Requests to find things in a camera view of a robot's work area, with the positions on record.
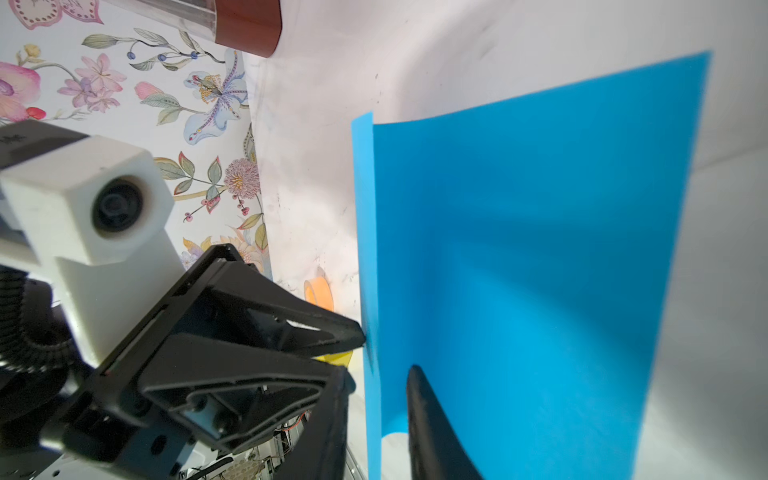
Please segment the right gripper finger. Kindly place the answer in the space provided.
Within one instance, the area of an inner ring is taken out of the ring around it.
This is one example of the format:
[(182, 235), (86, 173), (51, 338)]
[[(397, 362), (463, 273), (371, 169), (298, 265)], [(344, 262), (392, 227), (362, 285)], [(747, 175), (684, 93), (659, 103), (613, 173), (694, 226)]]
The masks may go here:
[(481, 479), (418, 365), (409, 370), (406, 397), (412, 478)]

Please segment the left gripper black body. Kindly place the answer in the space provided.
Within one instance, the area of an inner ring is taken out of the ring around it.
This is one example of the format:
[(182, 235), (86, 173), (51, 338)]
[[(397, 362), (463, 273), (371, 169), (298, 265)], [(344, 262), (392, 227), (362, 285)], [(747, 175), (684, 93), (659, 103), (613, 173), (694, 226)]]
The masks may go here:
[(172, 335), (142, 338), (102, 365), (56, 411), (43, 446), (120, 479), (174, 479), (188, 467), (196, 439), (138, 390), (144, 367)]

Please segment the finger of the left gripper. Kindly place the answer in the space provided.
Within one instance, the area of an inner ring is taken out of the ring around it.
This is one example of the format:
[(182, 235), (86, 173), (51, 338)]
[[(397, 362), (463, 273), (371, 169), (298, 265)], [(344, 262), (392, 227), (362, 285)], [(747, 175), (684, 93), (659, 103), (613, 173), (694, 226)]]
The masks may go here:
[(276, 478), (344, 475), (354, 381), (343, 366), (175, 334), (144, 367), (137, 387), (196, 439), (227, 453), (248, 450), (308, 413), (306, 427)]
[(326, 354), (365, 343), (359, 323), (287, 292), (212, 247), (107, 363), (110, 384), (322, 384)]

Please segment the blue square paper sheet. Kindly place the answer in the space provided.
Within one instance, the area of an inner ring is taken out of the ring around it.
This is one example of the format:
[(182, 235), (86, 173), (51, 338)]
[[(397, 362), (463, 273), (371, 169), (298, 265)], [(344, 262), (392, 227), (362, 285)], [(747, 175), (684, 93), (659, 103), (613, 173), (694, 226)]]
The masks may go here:
[(415, 365), (482, 477), (632, 476), (709, 64), (352, 122), (371, 478)]

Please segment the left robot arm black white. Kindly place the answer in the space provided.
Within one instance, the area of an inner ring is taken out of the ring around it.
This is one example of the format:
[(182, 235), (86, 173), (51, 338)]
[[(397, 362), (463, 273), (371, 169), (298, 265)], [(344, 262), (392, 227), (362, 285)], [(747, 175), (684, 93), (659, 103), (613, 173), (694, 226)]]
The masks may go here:
[(289, 420), (308, 423), (280, 479), (339, 479), (355, 383), (328, 354), (361, 347), (360, 324), (295, 297), (216, 245), (95, 370), (72, 340), (38, 342), (48, 294), (1, 271), (1, 421), (45, 449), (125, 479), (175, 479), (196, 444), (238, 454)]

